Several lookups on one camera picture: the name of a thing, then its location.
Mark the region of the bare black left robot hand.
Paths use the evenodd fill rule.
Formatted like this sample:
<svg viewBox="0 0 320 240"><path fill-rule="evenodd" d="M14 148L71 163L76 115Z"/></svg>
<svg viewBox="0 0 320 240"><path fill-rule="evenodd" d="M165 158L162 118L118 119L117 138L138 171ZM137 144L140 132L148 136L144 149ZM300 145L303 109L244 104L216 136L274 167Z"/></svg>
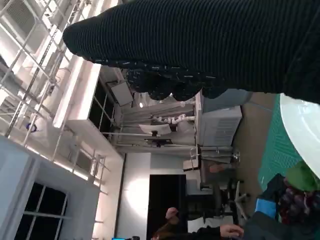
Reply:
<svg viewBox="0 0 320 240"><path fill-rule="evenodd" d="M286 210L286 203L282 199L286 192L284 179L278 173L267 183L267 188L256 198L255 212L261 212L272 219L279 220Z"/></svg>

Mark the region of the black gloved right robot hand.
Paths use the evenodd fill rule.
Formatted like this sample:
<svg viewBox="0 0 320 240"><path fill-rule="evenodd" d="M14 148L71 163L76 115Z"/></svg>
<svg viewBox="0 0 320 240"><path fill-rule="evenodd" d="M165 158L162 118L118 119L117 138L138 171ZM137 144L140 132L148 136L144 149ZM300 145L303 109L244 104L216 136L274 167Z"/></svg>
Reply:
<svg viewBox="0 0 320 240"><path fill-rule="evenodd" d="M317 0L133 0L62 38L74 55L125 69L153 100L240 89L320 101Z"/></svg>

